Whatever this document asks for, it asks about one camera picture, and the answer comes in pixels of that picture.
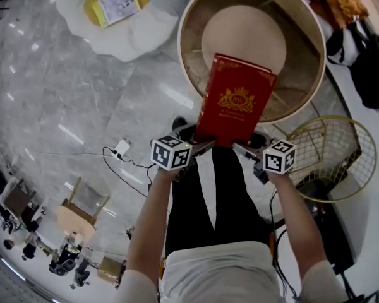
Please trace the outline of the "person's black trousers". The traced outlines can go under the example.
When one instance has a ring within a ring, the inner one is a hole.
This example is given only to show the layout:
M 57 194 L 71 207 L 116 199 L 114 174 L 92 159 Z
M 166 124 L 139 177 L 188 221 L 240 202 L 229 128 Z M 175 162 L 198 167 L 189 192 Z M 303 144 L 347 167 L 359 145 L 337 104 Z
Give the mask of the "person's black trousers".
M 216 219 L 211 221 L 198 166 L 172 183 L 172 208 L 165 253 L 184 249 L 257 242 L 270 245 L 270 229 L 250 198 L 242 166 L 231 148 L 214 147 Z

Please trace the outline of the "person's white shirt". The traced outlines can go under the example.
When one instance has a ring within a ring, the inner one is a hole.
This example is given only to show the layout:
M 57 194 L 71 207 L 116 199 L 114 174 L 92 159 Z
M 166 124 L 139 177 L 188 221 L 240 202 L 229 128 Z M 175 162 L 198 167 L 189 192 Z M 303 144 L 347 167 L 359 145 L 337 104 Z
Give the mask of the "person's white shirt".
M 174 251 L 161 294 L 144 274 L 127 270 L 114 303 L 286 303 L 266 244 L 235 242 Z

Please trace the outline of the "person's left black shoe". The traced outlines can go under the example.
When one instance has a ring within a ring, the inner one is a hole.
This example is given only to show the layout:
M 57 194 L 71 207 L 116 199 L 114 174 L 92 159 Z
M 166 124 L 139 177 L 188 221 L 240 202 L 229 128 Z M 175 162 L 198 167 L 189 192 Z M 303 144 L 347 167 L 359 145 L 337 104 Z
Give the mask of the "person's left black shoe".
M 183 116 L 177 116 L 172 123 L 172 132 L 175 137 L 185 142 L 190 141 L 196 129 L 195 123 L 189 123 Z

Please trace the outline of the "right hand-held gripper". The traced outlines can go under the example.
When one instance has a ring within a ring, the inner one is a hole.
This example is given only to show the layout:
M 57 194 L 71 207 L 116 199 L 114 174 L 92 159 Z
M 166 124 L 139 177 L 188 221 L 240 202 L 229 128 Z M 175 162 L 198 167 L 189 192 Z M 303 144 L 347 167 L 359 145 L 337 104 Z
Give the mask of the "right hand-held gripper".
M 255 161 L 253 173 L 262 184 L 268 182 L 268 172 L 284 175 L 291 170 L 296 161 L 296 146 L 286 140 L 274 140 L 263 151 L 262 148 L 240 143 L 233 143 L 233 149 L 247 159 Z

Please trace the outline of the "round light wooden stool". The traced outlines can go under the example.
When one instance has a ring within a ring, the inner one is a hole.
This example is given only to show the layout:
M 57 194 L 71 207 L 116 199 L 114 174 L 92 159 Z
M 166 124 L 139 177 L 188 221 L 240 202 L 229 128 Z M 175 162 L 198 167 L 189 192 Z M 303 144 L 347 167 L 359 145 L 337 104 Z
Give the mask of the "round light wooden stool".
M 94 203 L 95 208 L 93 213 L 87 212 L 75 203 L 76 196 L 82 195 L 84 189 L 93 191 L 94 195 L 100 198 L 99 202 L 95 201 Z M 56 215 L 59 228 L 67 236 L 74 236 L 75 240 L 79 243 L 88 244 L 95 234 L 95 224 L 99 214 L 105 208 L 109 200 L 109 196 L 99 194 L 94 188 L 89 186 L 86 182 L 83 182 L 79 176 L 71 190 L 70 196 L 64 198 L 57 208 Z

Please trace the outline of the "person's left forearm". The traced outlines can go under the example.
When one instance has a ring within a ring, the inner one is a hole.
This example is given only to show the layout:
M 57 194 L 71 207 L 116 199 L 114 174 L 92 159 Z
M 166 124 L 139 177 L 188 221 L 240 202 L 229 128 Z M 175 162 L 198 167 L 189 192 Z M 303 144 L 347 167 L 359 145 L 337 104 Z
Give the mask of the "person's left forearm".
M 159 169 L 136 221 L 128 248 L 127 269 L 149 277 L 154 284 L 159 279 L 167 228 L 167 209 L 175 171 Z

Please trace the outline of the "black and white backpack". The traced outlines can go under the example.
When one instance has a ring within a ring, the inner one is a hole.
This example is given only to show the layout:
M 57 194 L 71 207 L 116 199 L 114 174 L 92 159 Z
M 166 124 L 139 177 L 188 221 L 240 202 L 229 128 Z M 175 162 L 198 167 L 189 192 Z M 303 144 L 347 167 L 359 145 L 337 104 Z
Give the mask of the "black and white backpack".
M 379 110 L 379 34 L 365 21 L 335 30 L 326 41 L 329 63 L 346 67 L 354 87 L 369 109 Z

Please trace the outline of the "white flower-shaped chair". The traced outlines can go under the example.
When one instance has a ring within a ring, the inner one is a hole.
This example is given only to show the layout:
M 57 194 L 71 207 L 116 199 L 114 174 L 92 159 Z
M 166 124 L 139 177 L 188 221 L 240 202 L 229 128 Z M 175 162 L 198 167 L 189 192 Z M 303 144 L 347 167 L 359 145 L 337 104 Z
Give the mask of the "white flower-shaped chair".
M 70 32 L 87 40 L 97 54 L 132 61 L 156 51 L 172 35 L 177 17 L 148 3 L 139 13 L 107 28 L 94 25 L 83 10 L 85 0 L 56 0 Z

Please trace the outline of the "yellow-edged printed booklet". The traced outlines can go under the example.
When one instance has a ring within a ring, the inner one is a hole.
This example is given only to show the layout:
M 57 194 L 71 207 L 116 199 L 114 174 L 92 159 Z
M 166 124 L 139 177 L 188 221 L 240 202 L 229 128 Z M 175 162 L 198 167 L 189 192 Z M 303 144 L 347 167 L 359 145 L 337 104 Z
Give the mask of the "yellow-edged printed booklet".
M 96 0 L 92 4 L 101 28 L 106 28 L 141 10 L 139 0 Z

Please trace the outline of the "person's black shoe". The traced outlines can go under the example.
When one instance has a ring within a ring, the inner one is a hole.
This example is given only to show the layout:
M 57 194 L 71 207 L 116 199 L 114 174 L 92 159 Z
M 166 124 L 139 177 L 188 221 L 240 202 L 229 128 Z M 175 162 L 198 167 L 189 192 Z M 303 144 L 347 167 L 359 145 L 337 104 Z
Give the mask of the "person's black shoe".
M 266 147 L 267 145 L 267 138 L 264 134 L 254 132 L 249 141 L 249 146 L 254 148 L 254 149 L 259 149 Z
M 190 141 L 196 129 L 195 123 L 189 123 L 183 116 L 177 116 L 172 123 L 172 132 L 175 137 L 185 142 Z

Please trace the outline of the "person's right forearm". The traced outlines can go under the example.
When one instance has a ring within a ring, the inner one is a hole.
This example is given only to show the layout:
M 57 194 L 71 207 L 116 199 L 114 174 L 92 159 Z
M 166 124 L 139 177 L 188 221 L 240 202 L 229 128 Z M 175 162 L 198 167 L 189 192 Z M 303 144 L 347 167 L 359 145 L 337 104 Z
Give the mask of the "person's right forearm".
M 314 265 L 327 259 L 320 232 L 290 177 L 269 172 L 268 178 L 276 187 L 299 275 L 304 278 Z

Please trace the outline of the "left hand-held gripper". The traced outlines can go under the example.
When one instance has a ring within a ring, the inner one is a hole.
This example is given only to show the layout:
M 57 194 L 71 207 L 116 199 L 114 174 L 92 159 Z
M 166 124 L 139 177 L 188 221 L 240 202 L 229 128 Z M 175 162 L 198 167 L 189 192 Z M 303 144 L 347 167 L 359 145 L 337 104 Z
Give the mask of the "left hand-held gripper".
M 191 145 L 171 135 L 152 140 L 151 161 L 160 169 L 179 172 L 191 161 L 191 155 L 203 155 L 215 146 L 215 140 Z

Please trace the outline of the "white power strip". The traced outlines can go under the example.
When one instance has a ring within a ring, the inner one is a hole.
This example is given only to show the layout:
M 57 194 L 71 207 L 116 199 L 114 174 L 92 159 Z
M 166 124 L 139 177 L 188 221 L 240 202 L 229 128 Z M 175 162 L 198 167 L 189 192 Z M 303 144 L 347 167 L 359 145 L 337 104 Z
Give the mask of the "white power strip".
M 122 139 L 115 147 L 114 150 L 112 151 L 112 154 L 115 158 L 117 159 L 122 159 L 122 157 L 126 154 L 126 152 L 129 150 L 131 146 L 131 143 L 126 140 Z

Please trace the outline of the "red hardcover book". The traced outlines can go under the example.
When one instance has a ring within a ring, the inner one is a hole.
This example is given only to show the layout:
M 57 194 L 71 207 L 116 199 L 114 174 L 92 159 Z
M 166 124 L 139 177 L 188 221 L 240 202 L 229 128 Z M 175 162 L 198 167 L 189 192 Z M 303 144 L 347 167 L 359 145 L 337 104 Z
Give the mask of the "red hardcover book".
M 216 53 L 194 140 L 217 146 L 247 143 L 260 121 L 277 76 L 267 68 Z

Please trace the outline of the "person's right black shoe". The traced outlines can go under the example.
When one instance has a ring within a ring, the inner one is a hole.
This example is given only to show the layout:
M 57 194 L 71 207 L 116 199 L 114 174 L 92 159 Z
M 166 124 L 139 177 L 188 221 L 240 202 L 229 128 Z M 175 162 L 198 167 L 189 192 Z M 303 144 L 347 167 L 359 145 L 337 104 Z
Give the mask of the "person's right black shoe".
M 267 145 L 267 138 L 264 134 L 254 132 L 249 141 L 249 146 L 254 148 L 254 149 L 259 149 L 266 147 Z

